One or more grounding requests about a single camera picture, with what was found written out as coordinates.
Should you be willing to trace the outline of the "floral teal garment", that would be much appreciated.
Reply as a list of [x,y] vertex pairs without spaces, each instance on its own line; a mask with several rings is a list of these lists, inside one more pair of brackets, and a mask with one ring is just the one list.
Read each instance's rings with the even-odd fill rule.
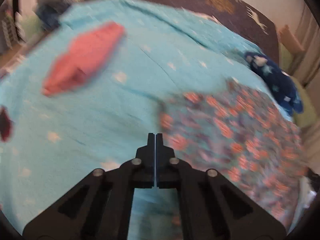
[[226,84],[215,95],[189,92],[163,101],[164,142],[192,167],[219,171],[289,228],[307,171],[299,129],[266,93],[232,79]]

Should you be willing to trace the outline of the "pile of blue clothes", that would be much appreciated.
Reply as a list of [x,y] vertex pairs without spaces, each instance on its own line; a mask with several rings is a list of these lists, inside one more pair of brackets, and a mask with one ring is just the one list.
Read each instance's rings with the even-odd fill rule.
[[51,31],[60,25],[59,18],[71,5],[83,0],[40,0],[35,9],[35,14],[41,21],[45,31]]

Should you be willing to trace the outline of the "light blue star blanket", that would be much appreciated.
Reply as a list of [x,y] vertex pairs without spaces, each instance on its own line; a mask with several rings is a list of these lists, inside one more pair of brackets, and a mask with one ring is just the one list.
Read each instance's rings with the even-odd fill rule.
[[[52,63],[71,41],[107,22],[122,25],[125,35],[100,72],[77,89],[43,95]],[[247,51],[261,54],[256,44],[184,9],[141,0],[73,6],[1,80],[1,104],[14,123],[1,144],[1,239],[24,239],[27,224],[93,170],[135,158],[150,133],[162,134],[160,106],[169,96],[215,95],[232,79],[272,99],[250,70]],[[177,191],[157,187],[154,161],[153,187],[135,189],[127,239],[183,239]]]

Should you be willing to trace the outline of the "red small case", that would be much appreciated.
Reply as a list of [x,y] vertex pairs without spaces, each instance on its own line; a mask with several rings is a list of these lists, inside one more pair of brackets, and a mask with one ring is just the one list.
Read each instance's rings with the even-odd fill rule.
[[9,118],[7,109],[3,106],[0,114],[0,133],[2,142],[8,141],[12,133],[12,121]]

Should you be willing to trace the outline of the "green pillow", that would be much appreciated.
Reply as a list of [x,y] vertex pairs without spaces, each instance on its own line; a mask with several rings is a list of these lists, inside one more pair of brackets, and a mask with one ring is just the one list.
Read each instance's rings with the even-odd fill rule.
[[318,119],[316,110],[311,102],[301,83],[292,75],[292,73],[299,67],[305,52],[300,51],[296,54],[289,52],[289,50],[282,44],[279,44],[280,68],[291,77],[298,91],[299,99],[301,100],[303,111],[297,113],[293,111],[294,123],[300,128],[305,129],[312,126]]

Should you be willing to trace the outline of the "navy star garment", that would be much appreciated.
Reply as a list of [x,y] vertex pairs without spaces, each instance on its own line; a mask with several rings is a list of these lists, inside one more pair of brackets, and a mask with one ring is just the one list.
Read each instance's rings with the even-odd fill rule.
[[293,111],[303,111],[294,82],[277,64],[266,55],[250,51],[245,52],[244,58],[251,71],[262,78],[278,105],[285,109],[288,115],[292,116]]

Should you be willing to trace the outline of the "folded pink garment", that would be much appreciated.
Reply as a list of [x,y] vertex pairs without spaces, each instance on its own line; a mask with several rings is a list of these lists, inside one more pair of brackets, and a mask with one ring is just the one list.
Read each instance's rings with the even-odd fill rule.
[[52,63],[42,83],[42,94],[55,96],[88,83],[108,62],[124,35],[125,28],[116,22],[78,35]]

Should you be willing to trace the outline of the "beige pillow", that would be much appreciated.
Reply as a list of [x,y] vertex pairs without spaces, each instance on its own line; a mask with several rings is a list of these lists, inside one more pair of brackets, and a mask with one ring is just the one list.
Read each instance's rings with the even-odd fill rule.
[[293,55],[304,53],[305,49],[298,39],[291,33],[288,25],[284,25],[278,30],[280,43]]

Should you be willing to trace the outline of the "dark deer-pattern mattress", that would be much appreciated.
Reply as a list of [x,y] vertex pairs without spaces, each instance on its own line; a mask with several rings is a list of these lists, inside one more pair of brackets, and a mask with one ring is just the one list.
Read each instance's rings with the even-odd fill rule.
[[255,43],[274,62],[279,62],[276,26],[265,15],[242,0],[145,0],[183,8],[217,19],[229,30]]

